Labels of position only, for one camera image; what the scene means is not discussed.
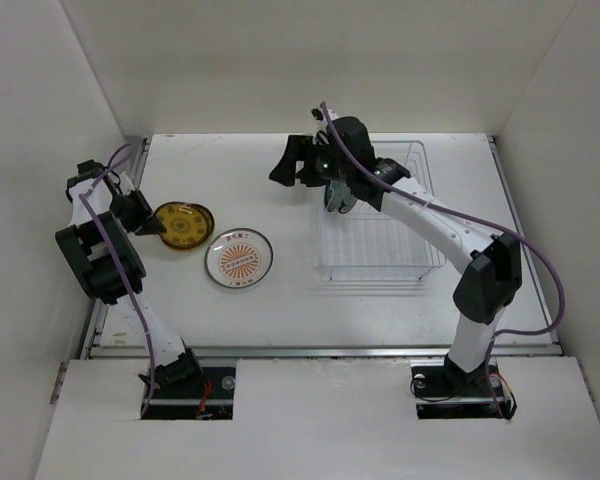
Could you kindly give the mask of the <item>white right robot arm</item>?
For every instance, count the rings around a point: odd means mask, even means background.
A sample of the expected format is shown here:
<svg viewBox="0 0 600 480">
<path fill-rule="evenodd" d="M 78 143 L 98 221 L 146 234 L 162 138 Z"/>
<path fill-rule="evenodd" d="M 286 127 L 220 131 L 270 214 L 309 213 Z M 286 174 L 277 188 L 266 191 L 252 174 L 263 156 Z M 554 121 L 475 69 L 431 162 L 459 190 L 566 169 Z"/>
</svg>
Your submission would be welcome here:
<svg viewBox="0 0 600 480">
<path fill-rule="evenodd" d="M 515 234 L 489 234 L 476 220 L 454 214 L 397 161 L 379 157 L 366 126 L 354 116 L 313 109 L 312 135 L 291 135 L 269 174 L 285 187 L 329 187 L 342 203 L 358 201 L 401 222 L 440 251 L 460 275 L 452 299 L 459 312 L 445 356 L 443 381 L 457 394 L 488 377 L 489 345 L 522 285 L 521 245 Z"/>
</svg>

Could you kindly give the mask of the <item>white plate orange sunburst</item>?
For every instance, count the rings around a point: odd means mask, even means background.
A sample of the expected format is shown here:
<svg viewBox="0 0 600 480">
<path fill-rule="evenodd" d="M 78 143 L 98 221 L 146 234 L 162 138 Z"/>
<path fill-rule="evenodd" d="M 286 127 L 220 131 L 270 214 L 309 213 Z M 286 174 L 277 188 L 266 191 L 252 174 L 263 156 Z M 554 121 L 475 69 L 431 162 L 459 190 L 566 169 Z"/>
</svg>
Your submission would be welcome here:
<svg viewBox="0 0 600 480">
<path fill-rule="evenodd" d="M 273 261 L 274 250 L 265 235 L 251 228 L 234 228 L 220 233 L 209 244 L 204 269 L 216 285 L 238 290 L 260 283 Z"/>
</svg>

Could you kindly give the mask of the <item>dark teal patterned plate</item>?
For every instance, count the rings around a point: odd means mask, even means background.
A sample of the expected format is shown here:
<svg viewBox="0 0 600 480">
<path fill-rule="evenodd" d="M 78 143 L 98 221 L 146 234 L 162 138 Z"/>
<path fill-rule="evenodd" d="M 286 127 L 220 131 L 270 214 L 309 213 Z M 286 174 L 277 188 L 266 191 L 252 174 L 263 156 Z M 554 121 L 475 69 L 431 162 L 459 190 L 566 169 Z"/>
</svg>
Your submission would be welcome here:
<svg viewBox="0 0 600 480">
<path fill-rule="evenodd" d="M 324 210 L 328 213 L 336 212 L 342 203 L 342 191 L 339 181 L 331 181 L 324 190 Z"/>
</svg>

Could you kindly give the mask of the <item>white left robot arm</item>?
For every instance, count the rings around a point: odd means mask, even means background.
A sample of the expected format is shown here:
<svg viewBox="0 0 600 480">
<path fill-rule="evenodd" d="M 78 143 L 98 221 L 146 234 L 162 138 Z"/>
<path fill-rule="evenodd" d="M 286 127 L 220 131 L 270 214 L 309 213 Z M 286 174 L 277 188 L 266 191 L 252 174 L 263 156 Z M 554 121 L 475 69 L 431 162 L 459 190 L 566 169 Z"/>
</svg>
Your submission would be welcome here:
<svg viewBox="0 0 600 480">
<path fill-rule="evenodd" d="M 149 354 L 140 376 L 165 396 L 193 396 L 207 381 L 193 350 L 152 309 L 144 293 L 146 270 L 130 235 L 158 235 L 166 228 L 144 195 L 124 174 L 89 160 L 67 181 L 70 223 L 55 240 L 79 285 L 127 322 Z"/>
</svg>

